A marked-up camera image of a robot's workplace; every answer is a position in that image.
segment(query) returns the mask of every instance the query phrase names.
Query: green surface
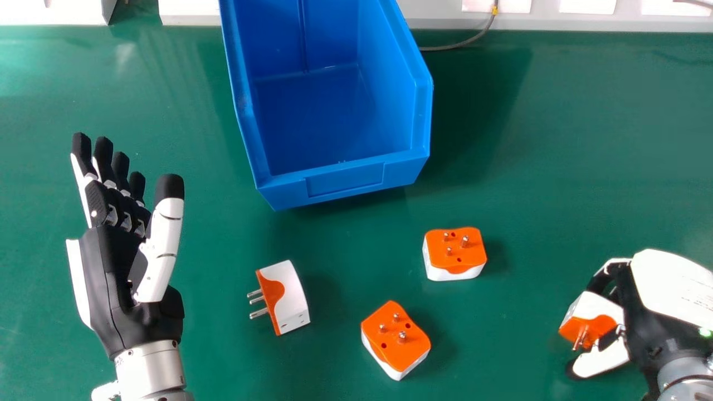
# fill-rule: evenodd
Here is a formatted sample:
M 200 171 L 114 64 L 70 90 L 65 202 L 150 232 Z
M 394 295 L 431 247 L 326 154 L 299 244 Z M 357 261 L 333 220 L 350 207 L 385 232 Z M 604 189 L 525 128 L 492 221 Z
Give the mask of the green surface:
M 429 54 L 432 157 L 419 181 L 274 213 L 253 187 L 219 29 L 151 15 L 0 29 L 0 399 L 88 400 L 114 378 L 76 312 L 64 249 L 84 231 L 68 157 L 81 130 L 113 139 L 150 182 L 185 177 L 172 283 L 199 401 L 639 400 L 632 368 L 569 381 L 556 332 L 609 257 L 656 247 L 713 265 L 711 39 L 493 32 Z M 423 234 L 462 225 L 483 231 L 483 274 L 429 282 Z M 248 320 L 245 293 L 284 259 L 313 321 L 278 338 L 267 318 Z M 388 299 L 433 342 L 403 382 L 359 341 Z

